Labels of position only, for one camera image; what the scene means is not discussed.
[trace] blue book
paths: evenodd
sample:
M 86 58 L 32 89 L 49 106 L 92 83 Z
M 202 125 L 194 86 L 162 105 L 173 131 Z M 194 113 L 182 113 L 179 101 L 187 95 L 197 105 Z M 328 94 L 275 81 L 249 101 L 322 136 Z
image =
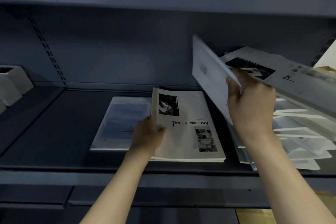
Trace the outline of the blue book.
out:
M 128 150 L 138 121 L 151 115 L 152 98 L 113 97 L 90 150 Z

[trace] finger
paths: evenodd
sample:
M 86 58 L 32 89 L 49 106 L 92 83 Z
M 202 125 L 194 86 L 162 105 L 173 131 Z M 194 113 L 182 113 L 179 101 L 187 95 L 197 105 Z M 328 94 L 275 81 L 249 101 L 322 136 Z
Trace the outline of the finger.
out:
M 166 135 L 166 132 L 167 132 L 167 128 L 166 128 L 166 127 L 163 127 L 163 128 L 160 128 L 160 129 L 159 129 L 159 133 L 161 133 L 162 136 L 165 136 L 165 135 Z
M 226 83 L 229 89 L 229 94 L 227 97 L 227 104 L 228 106 L 233 106 L 234 104 L 237 103 L 240 97 L 239 85 L 231 78 L 226 78 Z
M 257 82 L 257 79 L 239 68 L 232 68 L 231 71 L 237 76 L 243 90 Z

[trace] white box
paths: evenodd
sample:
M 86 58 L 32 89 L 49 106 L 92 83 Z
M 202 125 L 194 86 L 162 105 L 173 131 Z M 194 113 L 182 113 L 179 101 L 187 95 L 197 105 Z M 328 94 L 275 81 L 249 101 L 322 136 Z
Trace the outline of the white box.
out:
M 0 65 L 0 76 L 7 76 L 22 95 L 34 87 L 26 72 L 20 66 Z
M 20 91 L 8 76 L 0 76 L 0 99 L 11 106 L 22 97 Z
M 0 100 L 0 114 L 3 113 L 7 109 L 6 105 L 2 100 Z

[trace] black and white photo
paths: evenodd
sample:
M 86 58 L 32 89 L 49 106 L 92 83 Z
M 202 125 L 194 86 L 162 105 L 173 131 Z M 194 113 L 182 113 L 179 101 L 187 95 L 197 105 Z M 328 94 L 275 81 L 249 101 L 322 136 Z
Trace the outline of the black and white photo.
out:
M 253 63 L 251 61 L 239 57 L 227 61 L 225 65 L 229 67 L 240 68 L 241 70 L 244 70 L 250 75 L 262 80 L 265 80 L 267 77 L 269 77 L 272 73 L 275 72 L 275 70 L 271 68 L 258 65 L 256 63 Z
M 199 151 L 217 151 L 209 126 L 194 126 L 198 141 Z
M 180 116 L 177 96 L 159 94 L 159 114 Z

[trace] bare skin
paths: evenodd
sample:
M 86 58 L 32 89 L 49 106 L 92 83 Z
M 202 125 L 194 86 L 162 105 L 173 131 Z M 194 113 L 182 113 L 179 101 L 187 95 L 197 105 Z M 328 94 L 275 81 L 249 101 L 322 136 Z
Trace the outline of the bare skin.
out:
M 302 178 L 272 131 L 275 90 L 241 70 L 233 70 L 227 100 L 233 124 L 257 165 L 278 224 L 336 224 L 334 216 Z M 81 224 L 124 224 L 145 166 L 161 145 L 166 128 L 147 117 L 138 123 L 132 146 L 113 179 Z

